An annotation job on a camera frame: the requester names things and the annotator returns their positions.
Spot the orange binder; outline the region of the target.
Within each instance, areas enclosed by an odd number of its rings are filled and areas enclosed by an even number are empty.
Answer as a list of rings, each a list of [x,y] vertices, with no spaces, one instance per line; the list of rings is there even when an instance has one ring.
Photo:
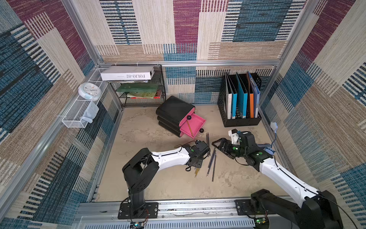
[[[248,81],[248,95],[249,95],[249,109],[250,109],[250,118],[254,118],[254,93],[251,86],[250,73],[246,73],[247,81]]]

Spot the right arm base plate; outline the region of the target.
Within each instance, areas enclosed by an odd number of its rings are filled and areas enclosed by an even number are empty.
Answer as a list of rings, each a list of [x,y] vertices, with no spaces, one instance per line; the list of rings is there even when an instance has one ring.
[[[260,207],[258,203],[254,201],[252,203],[252,200],[250,198],[247,199],[236,199],[234,201],[237,214],[239,216],[251,216],[254,215],[274,215],[275,213],[270,210],[265,210],[263,207]]]

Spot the white round clock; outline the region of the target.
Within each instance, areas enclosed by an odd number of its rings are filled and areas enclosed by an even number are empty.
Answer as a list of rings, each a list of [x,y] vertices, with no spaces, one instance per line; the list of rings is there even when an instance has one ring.
[[[97,85],[87,82],[79,86],[78,94],[86,100],[97,101],[100,99],[102,92]]]

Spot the dark blue binder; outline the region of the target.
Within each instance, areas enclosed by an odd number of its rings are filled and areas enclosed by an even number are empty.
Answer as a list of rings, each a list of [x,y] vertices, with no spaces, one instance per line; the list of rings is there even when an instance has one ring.
[[[260,88],[261,88],[261,84],[262,84],[262,80],[261,78],[258,76],[257,73],[249,73],[248,72],[248,76],[251,82],[251,88],[253,91],[253,99],[254,99],[254,117],[258,118],[258,113],[259,113],[259,102],[260,102]]]

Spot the white folio box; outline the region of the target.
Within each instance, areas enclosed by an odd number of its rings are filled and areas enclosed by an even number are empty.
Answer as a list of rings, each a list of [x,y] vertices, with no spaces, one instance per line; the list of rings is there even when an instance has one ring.
[[[101,72],[103,81],[151,80],[153,66],[111,66]]]

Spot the black pink drawer unit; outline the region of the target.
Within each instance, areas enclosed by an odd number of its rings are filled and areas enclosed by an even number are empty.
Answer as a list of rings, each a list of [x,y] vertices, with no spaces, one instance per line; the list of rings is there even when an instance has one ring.
[[[156,110],[158,125],[172,134],[182,137],[185,134],[180,131],[179,122],[193,106],[175,96],[169,97]]]

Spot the dark blue pencil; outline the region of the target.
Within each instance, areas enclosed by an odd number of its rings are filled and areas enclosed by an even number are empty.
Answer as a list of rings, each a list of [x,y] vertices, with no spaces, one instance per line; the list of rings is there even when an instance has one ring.
[[[215,177],[216,159],[217,159],[217,153],[215,153],[215,157],[214,157],[214,160],[213,160],[212,182],[214,182],[214,177]]]
[[[213,153],[212,153],[209,165],[208,165],[208,169],[211,169],[211,166],[212,166],[212,163],[214,161],[215,155],[216,155],[216,148],[214,148],[214,150],[213,150]]]
[[[214,148],[213,153],[212,153],[212,155],[211,155],[211,159],[210,159],[210,161],[209,161],[208,171],[207,171],[207,174],[206,174],[206,176],[207,176],[207,177],[208,177],[208,175],[209,175],[209,173],[210,173],[210,170],[211,170],[211,167],[212,167],[212,164],[213,164],[213,162],[214,162],[215,157],[216,157],[216,148]]]

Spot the light blue cloth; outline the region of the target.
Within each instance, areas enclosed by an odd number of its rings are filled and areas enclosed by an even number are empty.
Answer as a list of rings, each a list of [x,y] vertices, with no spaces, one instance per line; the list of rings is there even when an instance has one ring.
[[[98,112],[99,107],[94,102],[90,102],[86,110],[84,111],[84,114],[80,118],[81,123],[83,125],[87,123],[92,123],[95,117],[97,116]]]

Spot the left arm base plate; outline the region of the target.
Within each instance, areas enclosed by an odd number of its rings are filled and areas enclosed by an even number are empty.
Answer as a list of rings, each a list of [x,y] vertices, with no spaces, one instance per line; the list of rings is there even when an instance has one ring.
[[[133,208],[131,203],[121,203],[118,219],[156,219],[158,217],[159,203],[147,202],[142,207]]]

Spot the light blue binder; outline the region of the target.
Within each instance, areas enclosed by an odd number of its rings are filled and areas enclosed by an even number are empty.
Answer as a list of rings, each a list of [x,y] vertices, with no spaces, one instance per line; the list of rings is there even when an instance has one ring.
[[[236,79],[238,81],[237,106],[238,106],[241,117],[246,118],[248,92],[247,92],[245,84],[242,80],[242,77],[238,73],[236,73]]]
[[[237,105],[237,90],[233,83],[233,80],[230,75],[228,75],[228,81],[231,88],[232,93],[232,119],[236,118],[236,105]]]

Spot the pink top drawer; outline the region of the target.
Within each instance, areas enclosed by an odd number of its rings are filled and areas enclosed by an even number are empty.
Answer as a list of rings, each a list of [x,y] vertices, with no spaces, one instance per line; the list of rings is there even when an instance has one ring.
[[[187,113],[182,117],[181,121],[179,122],[179,126],[181,127],[181,126],[185,123],[185,121],[187,121],[187,117],[188,117],[188,116],[191,116],[194,112],[195,112],[195,106],[193,106],[193,107],[191,108],[191,110],[190,110],[189,112],[187,112]]]

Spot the pink drawer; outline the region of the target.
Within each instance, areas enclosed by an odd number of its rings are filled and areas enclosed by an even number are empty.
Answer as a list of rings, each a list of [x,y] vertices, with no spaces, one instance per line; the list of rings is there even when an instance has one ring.
[[[189,124],[190,124],[190,127],[193,131],[194,138],[195,138],[199,133],[201,133],[200,130],[203,129],[203,126],[206,123],[206,120],[203,119],[202,117],[198,116],[197,114],[192,114],[190,117],[191,117],[191,119],[187,119],[187,120],[189,120]],[[191,136],[191,133],[190,133],[190,130],[188,128],[188,125],[187,125],[186,121],[180,127],[180,131],[182,133],[188,135],[189,137],[193,138]]]
[[[188,117],[188,116],[191,116],[194,112],[195,112],[195,106],[193,106],[193,107],[191,108],[191,110],[190,110],[189,112],[187,112],[187,113],[182,117],[181,121],[179,122],[179,126],[181,127],[181,126],[185,123],[185,121],[187,121],[187,117]]]

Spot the pink middle drawer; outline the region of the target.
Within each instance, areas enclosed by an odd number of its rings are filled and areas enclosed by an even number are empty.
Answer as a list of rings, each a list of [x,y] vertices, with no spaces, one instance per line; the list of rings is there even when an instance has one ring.
[[[203,126],[206,123],[206,120],[203,119],[202,117],[198,116],[197,114],[192,114],[190,117],[191,117],[191,119],[187,119],[187,120],[189,120],[189,124],[190,124],[190,127],[193,131],[194,138],[195,138],[199,133],[201,133],[200,130],[203,129]],[[180,131],[182,133],[188,135],[189,137],[193,138],[191,136],[191,133],[190,133],[190,130],[188,128],[188,125],[187,125],[186,121],[180,127]]]

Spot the black mesh shelf rack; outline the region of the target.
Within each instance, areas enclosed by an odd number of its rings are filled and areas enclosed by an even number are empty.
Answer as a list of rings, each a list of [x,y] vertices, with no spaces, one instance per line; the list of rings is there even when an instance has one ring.
[[[155,65],[150,80],[109,82],[118,97],[122,108],[158,107],[166,101],[166,89],[163,69]]]

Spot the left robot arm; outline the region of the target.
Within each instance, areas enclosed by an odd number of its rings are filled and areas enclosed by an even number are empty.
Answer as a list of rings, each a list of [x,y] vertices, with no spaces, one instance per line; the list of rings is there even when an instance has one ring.
[[[187,166],[187,171],[192,167],[200,169],[208,153],[210,147],[200,140],[194,141],[194,145],[187,143],[164,152],[141,149],[122,169],[128,187],[129,202],[121,204],[118,218],[157,218],[157,203],[147,204],[144,199],[144,190],[154,176],[159,171],[174,166]]]

